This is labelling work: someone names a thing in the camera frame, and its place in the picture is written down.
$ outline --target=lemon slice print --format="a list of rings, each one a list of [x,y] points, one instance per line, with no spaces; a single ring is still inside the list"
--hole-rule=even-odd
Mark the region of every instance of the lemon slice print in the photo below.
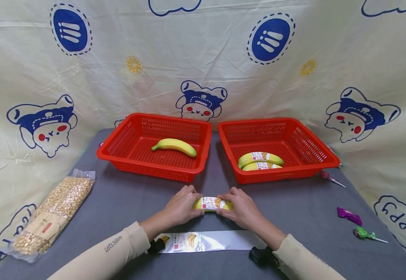
[[[142,63],[134,56],[127,57],[127,68],[133,74],[139,74],[142,71]]]
[[[306,63],[304,63],[299,74],[302,77],[309,76],[310,74],[312,74],[315,71],[316,66],[317,66],[316,60],[309,59],[308,61],[306,61]]]

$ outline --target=gray table cover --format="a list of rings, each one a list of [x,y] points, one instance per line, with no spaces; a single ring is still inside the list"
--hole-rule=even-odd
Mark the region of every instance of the gray table cover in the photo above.
[[[92,245],[161,210],[183,186],[181,182],[124,173],[111,163],[99,160],[96,150],[111,132],[112,129],[105,129],[97,133],[74,166],[95,170],[96,184],[64,232],[35,263],[7,257],[0,268],[0,280],[47,279]],[[336,168],[328,171],[348,188],[318,177],[241,187],[267,219],[291,233],[348,280],[406,280],[406,251],[342,171]],[[195,178],[194,186],[206,196],[222,194],[231,186],[238,186],[217,133],[212,135],[205,171]],[[355,224],[338,218],[337,206],[360,215],[364,228],[389,244],[357,239],[352,233]],[[168,232],[233,229],[239,227],[215,213],[206,213]],[[114,279],[276,280],[287,277],[271,268],[259,268],[248,259],[248,251],[216,251],[144,255],[130,262]]]

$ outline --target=blue circle logo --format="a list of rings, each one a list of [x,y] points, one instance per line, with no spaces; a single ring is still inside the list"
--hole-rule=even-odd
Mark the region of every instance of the blue circle logo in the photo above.
[[[265,16],[251,30],[247,52],[251,61],[268,65],[279,60],[295,34],[296,24],[288,14]]]
[[[51,27],[57,46],[66,55],[82,55],[91,50],[89,21],[73,5],[55,5],[51,9]]]

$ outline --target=arm sleeve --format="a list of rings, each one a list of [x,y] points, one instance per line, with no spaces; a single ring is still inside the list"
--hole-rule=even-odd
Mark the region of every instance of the arm sleeve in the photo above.
[[[106,280],[150,248],[147,234],[134,222],[71,260],[48,280]]]
[[[280,263],[280,270],[290,280],[329,279],[345,280],[338,272],[312,254],[291,234],[274,251]]]

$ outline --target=plastic bag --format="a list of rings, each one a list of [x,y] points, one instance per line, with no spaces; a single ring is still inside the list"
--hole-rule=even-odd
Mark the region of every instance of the plastic bag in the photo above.
[[[33,220],[5,250],[7,254],[34,262],[55,242],[79,209],[96,180],[95,171],[74,169],[47,196],[34,213]]]

